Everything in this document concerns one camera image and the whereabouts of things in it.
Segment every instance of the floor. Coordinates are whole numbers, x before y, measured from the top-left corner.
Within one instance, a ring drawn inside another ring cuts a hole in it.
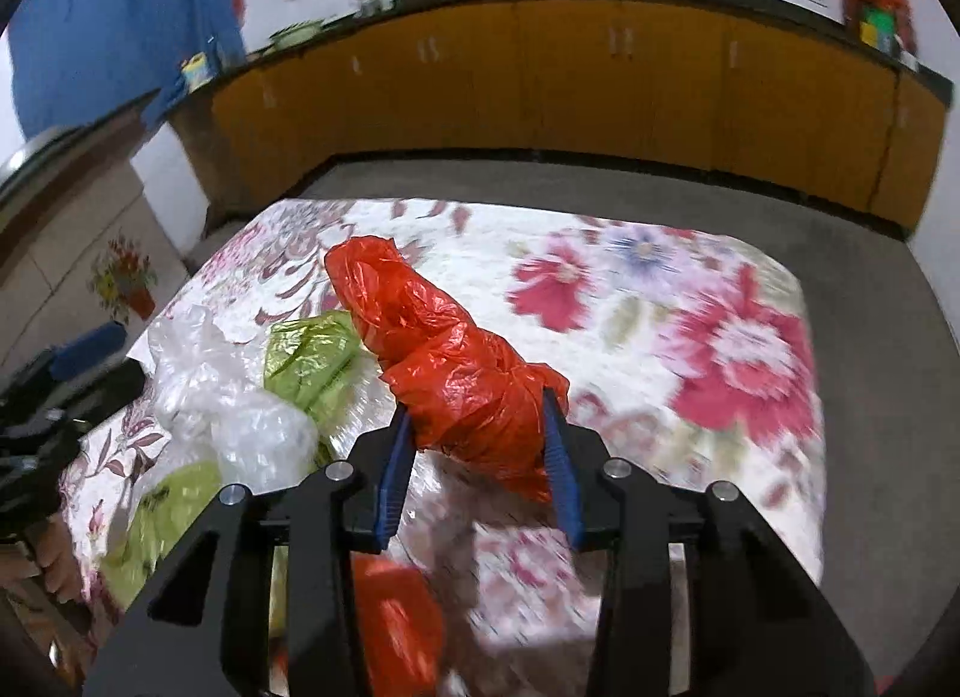
[[[913,656],[960,582],[960,355],[909,250],[755,193],[518,161],[337,166],[309,198],[448,198],[728,234],[803,285],[827,431],[823,588],[877,681]]]

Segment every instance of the clear plastic bag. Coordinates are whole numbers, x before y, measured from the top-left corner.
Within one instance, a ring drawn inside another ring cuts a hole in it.
[[[296,486],[313,469],[313,420],[261,385],[265,339],[228,342],[203,307],[152,324],[154,413],[172,439],[163,451],[170,455],[144,474],[137,496],[177,466],[209,457],[224,484],[242,483],[257,494]]]

